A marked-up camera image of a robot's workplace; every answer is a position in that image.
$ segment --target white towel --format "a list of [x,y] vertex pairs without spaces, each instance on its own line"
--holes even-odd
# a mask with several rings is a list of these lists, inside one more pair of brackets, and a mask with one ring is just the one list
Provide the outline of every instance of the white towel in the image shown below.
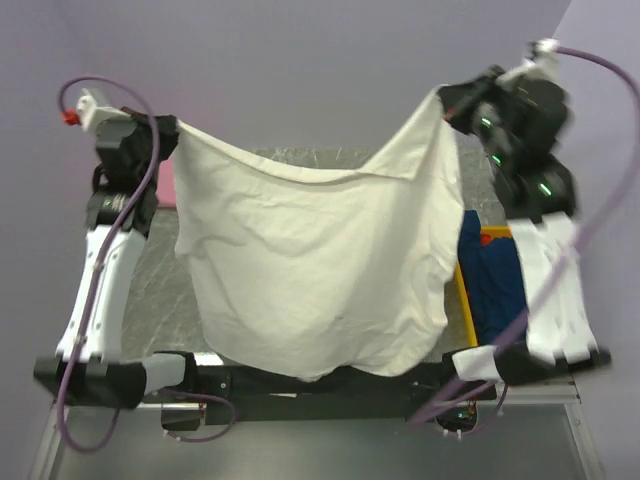
[[278,163],[180,128],[176,255],[214,351],[303,379],[341,365],[400,375],[431,351],[463,215],[436,90],[356,170]]

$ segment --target green led indicator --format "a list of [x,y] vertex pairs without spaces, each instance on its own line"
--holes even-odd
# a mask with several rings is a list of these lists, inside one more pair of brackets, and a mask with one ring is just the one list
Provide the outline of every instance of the green led indicator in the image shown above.
[[538,185],[538,188],[540,188],[542,193],[544,193],[547,197],[551,196],[551,190],[549,190],[549,187],[547,187],[544,183]]

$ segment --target wall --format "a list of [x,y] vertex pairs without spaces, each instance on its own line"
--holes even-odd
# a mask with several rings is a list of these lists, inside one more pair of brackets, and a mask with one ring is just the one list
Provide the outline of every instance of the wall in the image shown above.
[[[574,0],[556,38],[617,62],[640,79],[637,0]],[[560,158],[575,173],[588,217],[619,180],[638,126],[628,91],[606,70],[563,59],[562,79],[573,97],[575,125]],[[579,379],[589,425],[607,478],[640,471],[640,184],[583,257],[587,313],[598,340],[611,348],[614,367]]]
[[92,68],[250,147],[382,145],[426,92],[519,62],[570,0],[54,0]]
[[35,385],[36,355],[52,354],[81,272],[83,210],[94,156],[59,120],[55,93],[84,69],[52,23],[50,2],[0,9],[0,475],[25,478],[50,396]]

